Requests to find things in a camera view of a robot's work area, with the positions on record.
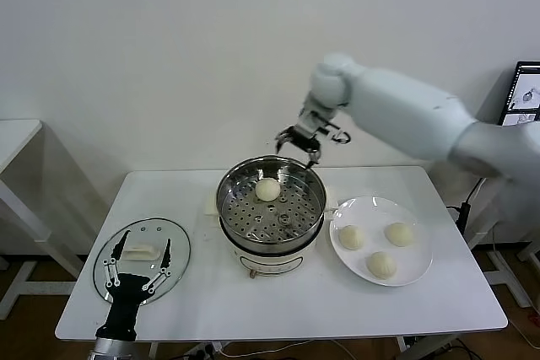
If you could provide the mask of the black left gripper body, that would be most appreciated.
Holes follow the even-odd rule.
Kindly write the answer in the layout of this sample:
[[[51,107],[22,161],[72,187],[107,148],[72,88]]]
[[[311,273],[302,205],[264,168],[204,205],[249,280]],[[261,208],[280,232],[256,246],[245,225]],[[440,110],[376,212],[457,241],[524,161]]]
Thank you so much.
[[[96,338],[112,340],[135,340],[135,324],[140,304],[150,297],[143,286],[149,277],[120,273],[120,285],[106,287],[112,296],[112,304],[105,323],[96,331]]]

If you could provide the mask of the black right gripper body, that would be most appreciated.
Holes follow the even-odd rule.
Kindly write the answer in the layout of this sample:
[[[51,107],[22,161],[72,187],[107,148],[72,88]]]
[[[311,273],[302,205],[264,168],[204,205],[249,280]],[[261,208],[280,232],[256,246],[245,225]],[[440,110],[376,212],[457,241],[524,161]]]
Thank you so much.
[[[321,144],[316,139],[316,136],[308,137],[295,126],[290,126],[286,129],[288,143],[291,143],[305,153],[319,153]]]

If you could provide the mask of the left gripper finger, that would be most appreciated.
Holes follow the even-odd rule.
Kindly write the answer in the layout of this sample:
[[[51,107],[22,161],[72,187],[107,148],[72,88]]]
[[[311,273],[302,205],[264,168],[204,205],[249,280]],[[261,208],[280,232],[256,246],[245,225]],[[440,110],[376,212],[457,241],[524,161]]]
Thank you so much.
[[[129,230],[125,231],[119,241],[114,245],[110,257],[102,261],[105,273],[106,288],[119,287],[121,284],[117,263],[121,259],[122,252],[127,241],[127,236],[129,234]]]
[[[171,272],[168,270],[171,262],[170,254],[171,239],[167,239],[167,244],[165,246],[165,251],[163,254],[162,261],[160,263],[159,272],[152,277],[146,284],[143,285],[143,290],[148,293],[155,293],[159,286],[161,286],[171,275]]]

